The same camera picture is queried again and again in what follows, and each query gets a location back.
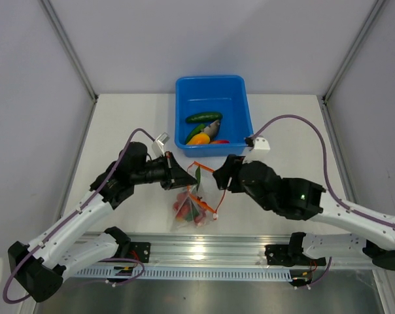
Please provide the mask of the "clear orange zip top bag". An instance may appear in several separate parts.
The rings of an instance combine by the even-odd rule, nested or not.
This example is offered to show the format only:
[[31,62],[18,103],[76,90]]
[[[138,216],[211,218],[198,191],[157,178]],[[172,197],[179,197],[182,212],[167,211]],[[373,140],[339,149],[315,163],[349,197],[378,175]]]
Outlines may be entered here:
[[172,231],[191,231],[216,222],[226,191],[217,187],[214,169],[197,161],[187,167],[196,184],[181,188],[174,199]]

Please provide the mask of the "grey toy fish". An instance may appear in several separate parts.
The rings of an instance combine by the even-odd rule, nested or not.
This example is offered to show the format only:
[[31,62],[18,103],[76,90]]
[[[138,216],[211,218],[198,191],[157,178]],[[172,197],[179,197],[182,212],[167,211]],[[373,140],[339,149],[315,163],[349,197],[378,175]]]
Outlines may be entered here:
[[214,139],[220,130],[220,120],[215,120],[202,129],[202,133],[207,134],[211,139]]

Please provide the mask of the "green cucumber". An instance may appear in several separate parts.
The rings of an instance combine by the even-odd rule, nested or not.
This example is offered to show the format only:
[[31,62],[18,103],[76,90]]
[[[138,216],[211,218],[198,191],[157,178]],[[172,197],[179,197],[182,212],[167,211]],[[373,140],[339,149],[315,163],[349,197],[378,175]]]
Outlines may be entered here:
[[214,122],[216,120],[222,120],[223,114],[220,112],[202,112],[196,113],[188,116],[185,119],[187,124],[195,124],[195,123],[206,123],[206,122]]

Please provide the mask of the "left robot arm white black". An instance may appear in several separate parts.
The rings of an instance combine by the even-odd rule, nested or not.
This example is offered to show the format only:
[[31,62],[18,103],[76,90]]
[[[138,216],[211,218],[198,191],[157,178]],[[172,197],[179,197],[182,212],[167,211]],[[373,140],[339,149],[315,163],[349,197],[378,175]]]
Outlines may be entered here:
[[72,212],[29,243],[13,243],[8,249],[11,275],[7,283],[17,280],[30,298],[43,302],[73,274],[97,262],[132,263],[131,239],[117,227],[107,228],[77,249],[72,246],[91,226],[131,197],[135,186],[158,183],[164,190],[172,190],[196,184],[172,152],[163,152],[153,160],[148,160],[147,155],[145,144],[128,143]]

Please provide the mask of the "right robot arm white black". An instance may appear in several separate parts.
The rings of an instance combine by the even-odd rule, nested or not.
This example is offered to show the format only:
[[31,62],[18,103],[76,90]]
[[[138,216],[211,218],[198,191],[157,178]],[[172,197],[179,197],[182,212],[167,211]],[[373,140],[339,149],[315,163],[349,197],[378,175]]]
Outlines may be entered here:
[[365,258],[374,266],[395,271],[395,216],[343,201],[307,179],[282,178],[263,162],[246,162],[242,156],[229,155],[213,177],[219,189],[245,193],[265,211],[344,231],[334,235],[294,232],[286,245],[266,245],[269,265],[316,262],[323,266],[329,257]]

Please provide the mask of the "red chili pepper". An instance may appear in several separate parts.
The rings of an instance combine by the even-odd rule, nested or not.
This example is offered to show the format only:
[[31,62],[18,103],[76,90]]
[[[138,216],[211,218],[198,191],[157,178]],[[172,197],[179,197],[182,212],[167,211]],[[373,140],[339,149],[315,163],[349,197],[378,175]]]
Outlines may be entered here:
[[215,141],[211,141],[210,144],[212,145],[222,145],[222,144],[229,144],[230,142],[228,140],[215,140]]

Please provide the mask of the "yellow orange bell pepper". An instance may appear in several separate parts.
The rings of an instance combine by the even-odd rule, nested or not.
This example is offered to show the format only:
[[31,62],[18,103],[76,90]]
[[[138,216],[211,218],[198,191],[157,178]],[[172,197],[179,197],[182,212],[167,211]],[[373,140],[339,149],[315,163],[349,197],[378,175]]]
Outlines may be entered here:
[[196,145],[207,145],[211,142],[211,137],[206,133],[198,133],[194,135],[188,142],[187,145],[196,146]]

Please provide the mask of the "small green chili pepper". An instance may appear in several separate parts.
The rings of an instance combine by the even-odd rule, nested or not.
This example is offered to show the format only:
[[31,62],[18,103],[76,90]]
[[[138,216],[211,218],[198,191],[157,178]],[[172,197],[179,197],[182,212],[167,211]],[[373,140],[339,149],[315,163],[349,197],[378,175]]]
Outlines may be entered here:
[[205,128],[205,124],[197,125],[186,137],[184,144],[187,145],[190,140],[197,134],[201,133],[201,131]]

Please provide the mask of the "blue plastic bin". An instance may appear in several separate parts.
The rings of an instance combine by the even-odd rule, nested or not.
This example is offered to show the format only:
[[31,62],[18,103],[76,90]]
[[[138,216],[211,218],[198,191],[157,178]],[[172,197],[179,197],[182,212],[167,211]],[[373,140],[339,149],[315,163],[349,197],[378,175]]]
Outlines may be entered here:
[[[198,125],[186,122],[194,114],[222,115],[216,140],[226,143],[187,145]],[[189,158],[241,154],[245,138],[253,134],[245,81],[238,75],[182,77],[175,84],[175,144]]]

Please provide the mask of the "aluminium mounting rail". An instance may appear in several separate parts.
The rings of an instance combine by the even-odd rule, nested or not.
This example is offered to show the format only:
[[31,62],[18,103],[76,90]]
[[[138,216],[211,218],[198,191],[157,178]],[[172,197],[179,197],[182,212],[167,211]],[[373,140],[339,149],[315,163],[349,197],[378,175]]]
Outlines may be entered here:
[[199,268],[266,267],[265,246],[287,244],[288,235],[129,234],[151,244],[148,266]]

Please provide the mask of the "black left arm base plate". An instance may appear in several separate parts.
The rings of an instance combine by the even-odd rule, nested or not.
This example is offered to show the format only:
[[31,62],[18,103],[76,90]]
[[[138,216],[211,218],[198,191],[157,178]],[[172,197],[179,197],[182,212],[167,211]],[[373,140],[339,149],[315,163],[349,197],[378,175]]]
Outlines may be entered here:
[[131,242],[129,244],[126,258],[139,260],[142,263],[148,263],[151,253],[151,243],[149,242]]

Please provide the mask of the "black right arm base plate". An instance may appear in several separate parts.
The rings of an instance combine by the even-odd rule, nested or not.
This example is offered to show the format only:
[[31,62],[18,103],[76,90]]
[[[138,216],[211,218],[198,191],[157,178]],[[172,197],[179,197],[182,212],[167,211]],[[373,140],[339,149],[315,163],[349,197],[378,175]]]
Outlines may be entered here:
[[301,252],[292,253],[289,245],[266,245],[265,256],[270,266],[325,266],[327,264],[324,257],[312,259]]

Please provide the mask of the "right aluminium frame post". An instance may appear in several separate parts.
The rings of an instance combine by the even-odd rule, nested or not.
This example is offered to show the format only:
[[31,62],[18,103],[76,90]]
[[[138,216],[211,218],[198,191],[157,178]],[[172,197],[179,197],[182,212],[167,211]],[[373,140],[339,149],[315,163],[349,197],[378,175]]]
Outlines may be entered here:
[[322,97],[323,104],[328,104],[333,93],[336,91],[337,87],[340,85],[341,81],[344,79],[345,75],[351,68],[352,63],[355,61],[358,53],[360,52],[361,48],[366,42],[366,39],[370,35],[372,29],[374,28],[388,3],[389,1],[387,0],[376,0],[373,2],[372,8],[369,10],[364,21],[362,22],[360,29],[354,37],[354,40],[352,41],[348,51],[345,53],[342,62],[337,68],[337,72],[333,76],[333,79],[329,83]]

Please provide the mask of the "aluminium frame post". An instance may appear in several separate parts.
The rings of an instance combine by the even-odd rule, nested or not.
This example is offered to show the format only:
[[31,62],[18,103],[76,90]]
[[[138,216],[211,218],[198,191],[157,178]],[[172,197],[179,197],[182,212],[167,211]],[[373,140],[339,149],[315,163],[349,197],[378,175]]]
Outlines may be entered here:
[[364,21],[362,22],[360,29],[354,37],[354,40],[352,41],[348,51],[345,53],[342,62],[337,68],[337,72],[333,76],[333,79],[329,83],[322,97],[323,104],[328,104],[333,93],[336,91],[337,87],[340,85],[341,81],[344,79],[345,75],[351,68],[352,63],[355,61],[358,53],[360,52],[361,48],[366,42],[366,39],[370,35],[372,29],[374,28],[388,3],[389,1],[387,0],[376,0],[373,2],[372,8],[369,10]]
[[60,42],[61,47],[63,48],[63,51],[65,52],[72,68],[74,69],[88,97],[90,98],[92,103],[95,103],[98,99],[98,96],[65,30],[65,27],[54,8],[53,3],[50,0],[40,0],[38,1],[38,3],[40,4],[44,14],[46,15],[46,18],[48,19],[50,25],[52,26],[52,29],[54,30],[54,33],[58,38],[58,41]]

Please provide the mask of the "left aluminium frame post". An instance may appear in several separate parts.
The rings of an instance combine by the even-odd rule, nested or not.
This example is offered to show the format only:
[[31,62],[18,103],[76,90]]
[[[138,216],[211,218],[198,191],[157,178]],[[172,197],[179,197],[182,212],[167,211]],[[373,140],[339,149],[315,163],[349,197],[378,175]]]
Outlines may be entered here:
[[58,38],[58,41],[60,42],[61,47],[63,48],[63,51],[65,52],[72,68],[74,69],[88,97],[90,98],[92,103],[95,103],[98,99],[98,96],[65,30],[65,27],[54,8],[53,3],[50,0],[40,0],[38,1],[38,3],[40,4],[44,14],[46,15],[46,18],[48,19],[50,25],[52,26],[52,29],[54,30],[54,33]]

